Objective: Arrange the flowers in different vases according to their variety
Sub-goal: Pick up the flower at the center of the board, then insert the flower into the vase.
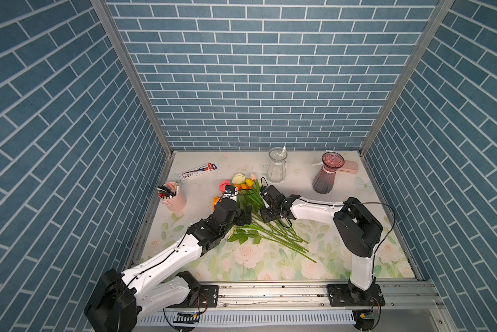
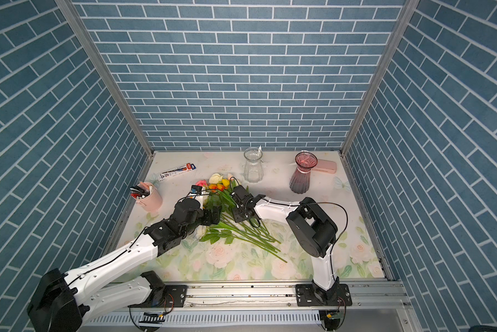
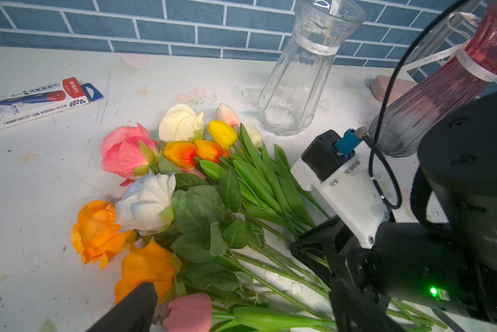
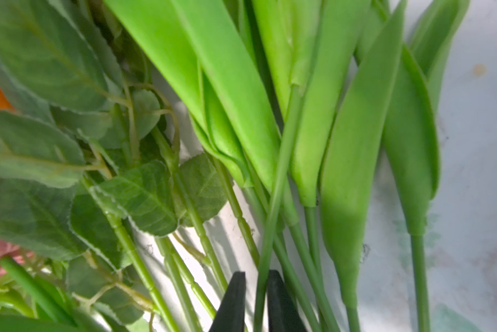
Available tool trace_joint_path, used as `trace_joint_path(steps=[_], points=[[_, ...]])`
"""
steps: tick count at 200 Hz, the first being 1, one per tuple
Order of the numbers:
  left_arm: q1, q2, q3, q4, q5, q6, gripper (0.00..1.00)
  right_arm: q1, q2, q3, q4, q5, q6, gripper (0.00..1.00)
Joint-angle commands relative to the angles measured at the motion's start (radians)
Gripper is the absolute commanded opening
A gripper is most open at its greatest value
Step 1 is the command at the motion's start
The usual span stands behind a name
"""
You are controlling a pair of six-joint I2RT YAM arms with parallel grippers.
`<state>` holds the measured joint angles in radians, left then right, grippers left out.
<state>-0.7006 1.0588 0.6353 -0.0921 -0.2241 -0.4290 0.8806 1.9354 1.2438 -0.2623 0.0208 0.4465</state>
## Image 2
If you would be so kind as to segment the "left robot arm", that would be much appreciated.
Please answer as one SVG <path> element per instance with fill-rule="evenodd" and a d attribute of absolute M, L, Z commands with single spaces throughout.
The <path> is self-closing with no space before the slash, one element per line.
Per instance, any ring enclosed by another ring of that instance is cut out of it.
<path fill-rule="evenodd" d="M 199 200 L 176 203 L 167 219 L 144 228 L 138 237 L 107 255 L 66 273 L 55 268 L 42 276 L 27 307 L 36 331 L 77 331 L 83 324 L 122 307 L 174 305 L 154 271 L 114 285 L 137 266 L 179 246 L 201 225 L 217 225 L 222 209 L 202 208 Z"/>

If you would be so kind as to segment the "orange tulip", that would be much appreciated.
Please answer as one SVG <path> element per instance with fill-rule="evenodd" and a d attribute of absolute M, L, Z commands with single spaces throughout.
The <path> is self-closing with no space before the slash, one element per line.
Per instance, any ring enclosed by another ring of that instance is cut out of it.
<path fill-rule="evenodd" d="M 231 196 L 232 190 L 224 185 L 211 185 L 210 195 L 208 196 L 206 207 L 222 209 L 223 213 L 233 217 L 233 208 L 236 208 L 236 202 Z"/>

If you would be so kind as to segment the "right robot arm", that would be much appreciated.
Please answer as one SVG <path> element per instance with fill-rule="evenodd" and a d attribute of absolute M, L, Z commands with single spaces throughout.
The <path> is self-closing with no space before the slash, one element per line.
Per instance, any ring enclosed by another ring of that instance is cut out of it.
<path fill-rule="evenodd" d="M 263 194 L 253 196 L 241 185 L 231 193 L 235 203 L 234 220 L 272 219 L 287 224 L 300 247 L 312 256 L 313 283 L 323 292 L 330 292 L 338 283 L 331 260 L 332 246 L 338 237 L 338 226 L 310 197 L 300 202 L 276 201 Z"/>

